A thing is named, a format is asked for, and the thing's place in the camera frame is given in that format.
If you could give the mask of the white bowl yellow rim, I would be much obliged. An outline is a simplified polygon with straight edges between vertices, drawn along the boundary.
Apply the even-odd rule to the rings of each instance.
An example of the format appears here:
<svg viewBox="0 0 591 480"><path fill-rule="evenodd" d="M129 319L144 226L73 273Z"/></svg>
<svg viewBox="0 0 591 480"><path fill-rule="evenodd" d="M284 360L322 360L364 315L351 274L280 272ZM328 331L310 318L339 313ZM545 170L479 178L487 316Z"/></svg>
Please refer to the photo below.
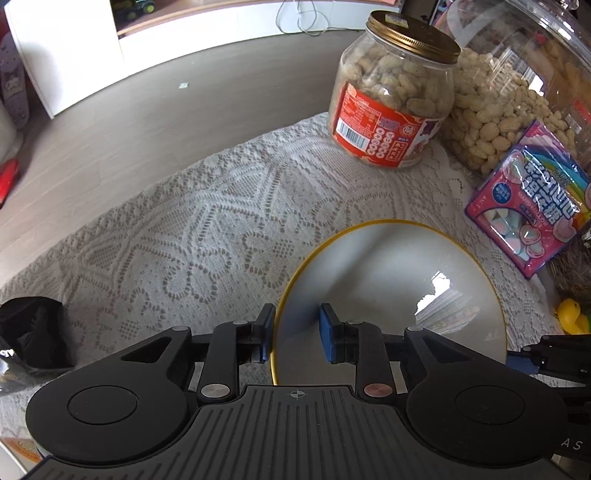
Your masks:
<svg viewBox="0 0 591 480"><path fill-rule="evenodd" d="M394 335L419 326L498 362L506 360L505 318L489 276L464 246L423 224L356 225L301 263L277 308L270 359L274 384L355 380L352 365L325 359L318 327L324 303L342 322L366 321Z"/></svg>

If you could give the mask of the white paper bowl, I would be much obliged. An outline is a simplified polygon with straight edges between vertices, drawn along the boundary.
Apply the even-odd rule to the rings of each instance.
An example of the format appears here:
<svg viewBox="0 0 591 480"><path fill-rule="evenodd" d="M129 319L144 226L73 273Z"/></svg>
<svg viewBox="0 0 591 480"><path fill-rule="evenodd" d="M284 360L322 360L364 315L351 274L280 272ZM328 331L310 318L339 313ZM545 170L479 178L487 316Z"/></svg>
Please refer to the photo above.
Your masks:
<svg viewBox="0 0 591 480"><path fill-rule="evenodd" d="M0 442L0 477L21 479L43 459L31 439L2 437Z"/></svg>

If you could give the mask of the yellow rubber duck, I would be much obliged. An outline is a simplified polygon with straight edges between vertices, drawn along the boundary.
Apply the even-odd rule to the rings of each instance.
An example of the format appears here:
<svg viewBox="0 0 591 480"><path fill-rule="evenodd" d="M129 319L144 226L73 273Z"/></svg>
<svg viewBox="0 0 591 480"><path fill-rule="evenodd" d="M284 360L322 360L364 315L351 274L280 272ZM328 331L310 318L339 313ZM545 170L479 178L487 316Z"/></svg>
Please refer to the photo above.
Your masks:
<svg viewBox="0 0 591 480"><path fill-rule="evenodd" d="M559 303L556 317L563 331L569 335L590 333L589 318L582 312L580 304L573 299L565 299Z"/></svg>

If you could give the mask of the sunflower seed jar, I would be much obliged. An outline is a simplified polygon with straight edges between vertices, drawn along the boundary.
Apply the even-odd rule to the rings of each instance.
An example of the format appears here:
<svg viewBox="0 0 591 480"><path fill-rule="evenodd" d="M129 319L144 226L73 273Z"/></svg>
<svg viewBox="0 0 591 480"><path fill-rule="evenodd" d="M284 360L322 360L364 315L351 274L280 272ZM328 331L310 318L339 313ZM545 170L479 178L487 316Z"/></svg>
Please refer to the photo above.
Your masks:
<svg viewBox="0 0 591 480"><path fill-rule="evenodd" d="M550 274L561 298L590 306L590 229L576 237L550 262Z"/></svg>

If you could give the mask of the white lace tablecloth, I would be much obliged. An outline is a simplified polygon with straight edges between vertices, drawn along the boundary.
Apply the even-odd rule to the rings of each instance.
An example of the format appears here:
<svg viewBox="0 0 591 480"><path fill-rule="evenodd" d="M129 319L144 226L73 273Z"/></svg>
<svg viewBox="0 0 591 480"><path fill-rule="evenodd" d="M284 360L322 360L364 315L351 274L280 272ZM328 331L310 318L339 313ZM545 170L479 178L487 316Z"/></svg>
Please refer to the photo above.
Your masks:
<svg viewBox="0 0 591 480"><path fill-rule="evenodd" d="M197 333L280 299L297 267L335 234L399 219L435 228L481 264L510 348L556 334L542 283L526 280L465 216L472 185L442 145L414 167L362 163L325 131L325 115L197 161L69 235L16 275L3 300L44 296L66 310L79 364L166 328Z"/></svg>

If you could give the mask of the pink marshmallow bag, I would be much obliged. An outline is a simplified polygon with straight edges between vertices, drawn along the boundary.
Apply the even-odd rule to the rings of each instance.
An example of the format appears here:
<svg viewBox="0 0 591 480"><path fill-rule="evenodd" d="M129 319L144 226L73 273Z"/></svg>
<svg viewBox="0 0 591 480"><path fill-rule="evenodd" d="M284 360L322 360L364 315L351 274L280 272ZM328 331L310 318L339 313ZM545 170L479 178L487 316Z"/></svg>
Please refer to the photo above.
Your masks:
<svg viewBox="0 0 591 480"><path fill-rule="evenodd" d="M465 213L529 279L590 224L590 178L534 121Z"/></svg>

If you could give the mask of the black plum snack bag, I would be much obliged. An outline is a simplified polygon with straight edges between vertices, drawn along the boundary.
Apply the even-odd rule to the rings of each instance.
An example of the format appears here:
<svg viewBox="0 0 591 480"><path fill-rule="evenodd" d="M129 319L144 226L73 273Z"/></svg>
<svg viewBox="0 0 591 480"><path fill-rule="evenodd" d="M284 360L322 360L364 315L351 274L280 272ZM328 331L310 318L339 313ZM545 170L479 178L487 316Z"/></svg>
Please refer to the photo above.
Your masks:
<svg viewBox="0 0 591 480"><path fill-rule="evenodd" d="M1 394L10 395L73 367L63 331L63 305L42 296L1 305Z"/></svg>

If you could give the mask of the peanut jar red label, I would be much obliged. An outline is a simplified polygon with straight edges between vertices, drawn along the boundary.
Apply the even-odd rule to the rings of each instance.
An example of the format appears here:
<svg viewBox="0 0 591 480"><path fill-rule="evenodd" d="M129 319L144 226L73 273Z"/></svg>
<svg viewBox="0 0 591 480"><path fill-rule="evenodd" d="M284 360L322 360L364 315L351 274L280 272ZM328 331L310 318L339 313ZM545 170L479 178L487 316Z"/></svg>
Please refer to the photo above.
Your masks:
<svg viewBox="0 0 591 480"><path fill-rule="evenodd" d="M342 53L329 103L329 134L343 150L379 167L408 168L455 102L460 46L441 30L385 10Z"/></svg>

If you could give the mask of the large clear peanut jar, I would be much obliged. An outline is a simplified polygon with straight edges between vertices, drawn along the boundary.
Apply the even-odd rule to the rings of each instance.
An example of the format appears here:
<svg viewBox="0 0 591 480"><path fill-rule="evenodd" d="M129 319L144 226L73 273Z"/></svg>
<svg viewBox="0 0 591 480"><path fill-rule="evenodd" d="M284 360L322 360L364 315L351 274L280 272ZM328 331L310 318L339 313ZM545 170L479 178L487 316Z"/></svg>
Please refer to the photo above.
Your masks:
<svg viewBox="0 0 591 480"><path fill-rule="evenodd" d="M590 35L569 1L455 1L436 26L462 51L444 146L486 177L542 122L590 169Z"/></svg>

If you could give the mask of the red pedestal trash bin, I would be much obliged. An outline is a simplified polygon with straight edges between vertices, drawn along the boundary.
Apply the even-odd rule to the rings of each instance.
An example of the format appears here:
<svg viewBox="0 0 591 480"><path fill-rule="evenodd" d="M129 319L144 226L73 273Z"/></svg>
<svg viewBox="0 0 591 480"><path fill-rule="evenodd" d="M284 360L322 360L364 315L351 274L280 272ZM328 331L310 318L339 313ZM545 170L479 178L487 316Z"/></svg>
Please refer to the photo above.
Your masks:
<svg viewBox="0 0 591 480"><path fill-rule="evenodd" d="M0 207L3 207L14 184L20 175L20 165L16 158L5 161L0 168Z"/></svg>

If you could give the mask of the white wall shelf unit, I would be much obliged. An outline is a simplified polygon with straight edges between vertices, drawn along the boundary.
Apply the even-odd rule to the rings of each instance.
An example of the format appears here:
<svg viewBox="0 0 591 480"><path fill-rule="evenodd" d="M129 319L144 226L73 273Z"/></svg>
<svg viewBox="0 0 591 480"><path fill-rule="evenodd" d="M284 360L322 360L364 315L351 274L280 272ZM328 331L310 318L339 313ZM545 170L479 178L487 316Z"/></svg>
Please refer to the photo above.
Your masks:
<svg viewBox="0 0 591 480"><path fill-rule="evenodd" d="M50 117L138 72L191 53L280 34L362 30L401 2L189 1L118 30L106 1L10 1L4 12Z"/></svg>

